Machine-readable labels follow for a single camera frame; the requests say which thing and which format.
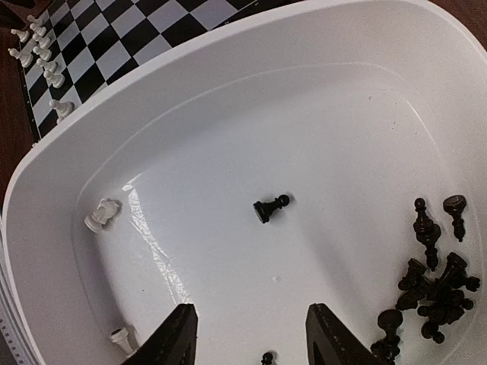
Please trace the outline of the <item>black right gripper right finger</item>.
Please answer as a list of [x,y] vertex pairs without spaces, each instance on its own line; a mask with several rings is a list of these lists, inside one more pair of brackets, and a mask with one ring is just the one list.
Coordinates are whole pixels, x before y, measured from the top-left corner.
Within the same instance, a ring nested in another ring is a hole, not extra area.
[[310,365],[382,364],[323,303],[308,308],[306,339]]

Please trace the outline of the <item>white pawn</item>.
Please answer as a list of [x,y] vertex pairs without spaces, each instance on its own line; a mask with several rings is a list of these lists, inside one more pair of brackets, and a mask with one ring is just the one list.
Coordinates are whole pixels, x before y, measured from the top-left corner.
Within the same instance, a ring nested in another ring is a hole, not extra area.
[[41,58],[36,60],[36,64],[40,66],[44,71],[49,71],[51,73],[55,73],[56,69],[58,68],[58,63],[56,61],[46,61]]
[[27,16],[27,20],[29,22],[31,22],[32,24],[36,24],[38,26],[41,26],[44,24],[44,18],[42,16],[39,16],[39,17],[34,17],[33,15],[29,14]]
[[33,39],[41,49],[48,49],[51,44],[51,39],[48,36],[40,36],[34,33]]
[[52,56],[52,52],[49,49],[42,49],[40,46],[35,46],[32,52],[43,61],[49,61]]
[[36,23],[31,23],[30,29],[39,37],[43,37],[46,34],[46,28]]
[[45,70],[43,76],[56,89],[61,88],[65,82],[65,76],[63,74],[53,74],[49,70]]

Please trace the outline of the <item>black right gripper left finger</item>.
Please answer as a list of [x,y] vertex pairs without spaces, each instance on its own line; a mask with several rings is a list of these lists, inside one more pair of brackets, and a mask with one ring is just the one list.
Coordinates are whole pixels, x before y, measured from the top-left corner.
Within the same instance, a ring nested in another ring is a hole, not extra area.
[[125,365],[193,365],[198,316],[193,304],[180,304]]

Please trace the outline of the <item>white knight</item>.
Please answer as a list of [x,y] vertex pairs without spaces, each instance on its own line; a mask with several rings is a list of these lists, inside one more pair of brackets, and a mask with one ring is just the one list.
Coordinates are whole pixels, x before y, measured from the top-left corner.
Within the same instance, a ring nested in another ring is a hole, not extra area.
[[111,199],[102,199],[97,208],[84,218],[85,226],[94,233],[100,233],[108,221],[114,218],[121,205]]

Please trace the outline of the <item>white piece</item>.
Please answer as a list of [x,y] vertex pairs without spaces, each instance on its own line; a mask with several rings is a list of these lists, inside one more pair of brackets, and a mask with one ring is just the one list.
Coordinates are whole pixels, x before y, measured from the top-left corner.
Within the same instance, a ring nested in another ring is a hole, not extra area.
[[21,43],[26,43],[30,39],[30,32],[28,30],[11,29],[11,34],[17,36]]

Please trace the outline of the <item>black pawn lone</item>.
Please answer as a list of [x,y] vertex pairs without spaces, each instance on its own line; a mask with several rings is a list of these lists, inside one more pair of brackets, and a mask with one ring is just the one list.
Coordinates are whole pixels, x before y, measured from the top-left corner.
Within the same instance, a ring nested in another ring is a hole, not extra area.
[[280,195],[271,202],[257,201],[253,204],[253,208],[260,222],[266,224],[276,210],[288,206],[290,201],[291,199],[288,195]]

